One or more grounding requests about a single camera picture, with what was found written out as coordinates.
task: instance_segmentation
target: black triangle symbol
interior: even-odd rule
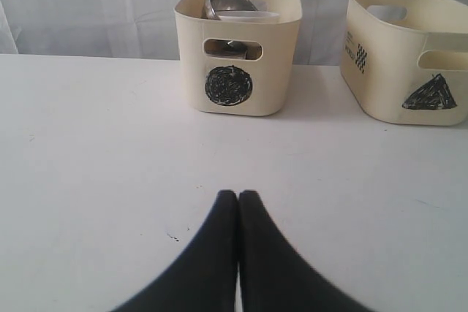
[[[456,107],[455,99],[441,74],[422,85],[404,102],[408,110],[448,110]]]

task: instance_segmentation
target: metal bowl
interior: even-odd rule
[[[205,0],[205,14],[210,20],[219,20],[217,11],[258,11],[250,0]]]

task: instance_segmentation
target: plastic bin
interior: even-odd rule
[[[231,23],[203,18],[205,0],[180,0],[175,7],[181,74],[191,106],[212,113],[270,115],[287,95],[302,18],[301,0],[251,0],[278,12],[277,23]],[[212,39],[260,48],[254,58],[207,53]]]
[[[383,21],[371,5],[403,7]],[[363,110],[390,123],[447,126],[468,116],[468,6],[349,0],[341,74]]]

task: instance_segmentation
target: black circle symbol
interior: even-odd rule
[[[252,79],[238,67],[216,67],[208,73],[205,92],[215,104],[235,106],[245,102],[252,94]]]

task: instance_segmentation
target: table surface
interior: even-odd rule
[[[295,66],[266,118],[188,107],[177,61],[0,67],[1,311],[109,311],[181,253],[220,189],[258,190],[370,308],[468,305],[468,123],[376,121],[334,66]]]

